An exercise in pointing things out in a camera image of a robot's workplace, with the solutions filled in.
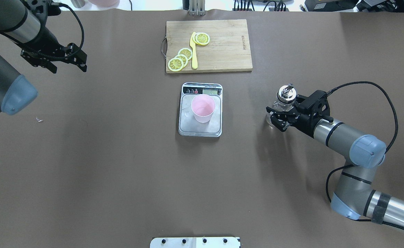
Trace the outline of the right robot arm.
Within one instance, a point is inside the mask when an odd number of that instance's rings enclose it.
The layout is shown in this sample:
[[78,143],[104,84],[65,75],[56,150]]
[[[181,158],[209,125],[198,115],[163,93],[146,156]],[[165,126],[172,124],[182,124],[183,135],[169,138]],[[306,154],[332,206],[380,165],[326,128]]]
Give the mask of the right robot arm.
[[[398,118],[391,98],[380,85],[365,82],[379,89],[391,107],[395,128],[389,144],[330,115],[328,97],[343,87],[361,83],[346,83],[329,91],[316,90],[309,96],[297,94],[292,84],[281,86],[273,105],[266,107],[266,121],[281,132],[293,127],[344,157],[345,164],[332,170],[325,183],[330,207],[336,213],[352,221],[404,231],[404,201],[372,188],[377,168],[384,162],[398,134]],[[328,181],[337,171],[341,171],[341,175],[330,194]]]

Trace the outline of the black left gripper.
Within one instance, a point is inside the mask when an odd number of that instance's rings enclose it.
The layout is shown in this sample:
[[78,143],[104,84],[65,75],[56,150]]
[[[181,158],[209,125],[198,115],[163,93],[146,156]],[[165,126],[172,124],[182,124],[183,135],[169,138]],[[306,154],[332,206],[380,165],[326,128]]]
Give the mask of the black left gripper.
[[20,44],[21,57],[34,67],[42,67],[53,74],[57,73],[54,62],[69,63],[77,66],[82,72],[87,72],[87,54],[75,43],[62,46],[57,42],[48,44],[44,48],[31,47]]

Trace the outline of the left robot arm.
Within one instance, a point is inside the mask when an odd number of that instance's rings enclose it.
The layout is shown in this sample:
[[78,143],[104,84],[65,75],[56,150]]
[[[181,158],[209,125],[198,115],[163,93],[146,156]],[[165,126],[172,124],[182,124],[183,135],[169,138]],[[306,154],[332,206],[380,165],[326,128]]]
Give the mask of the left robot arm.
[[[34,67],[57,72],[54,62],[69,63],[87,71],[87,54],[83,52],[84,28],[79,21],[82,42],[61,45],[46,27],[49,16],[57,16],[67,4],[52,0],[0,0],[0,35],[20,49],[20,56]],[[38,96],[27,78],[0,55],[0,113],[14,115]]]

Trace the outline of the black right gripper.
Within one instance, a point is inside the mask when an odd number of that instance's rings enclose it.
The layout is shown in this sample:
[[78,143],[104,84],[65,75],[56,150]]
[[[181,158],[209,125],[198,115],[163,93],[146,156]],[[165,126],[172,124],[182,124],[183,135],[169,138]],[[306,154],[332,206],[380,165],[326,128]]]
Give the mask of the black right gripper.
[[315,91],[308,97],[297,96],[295,112],[277,111],[269,106],[266,107],[266,112],[270,115],[271,124],[281,132],[285,132],[289,126],[292,126],[300,132],[314,137],[315,128],[320,120],[333,122],[327,98],[327,92]]

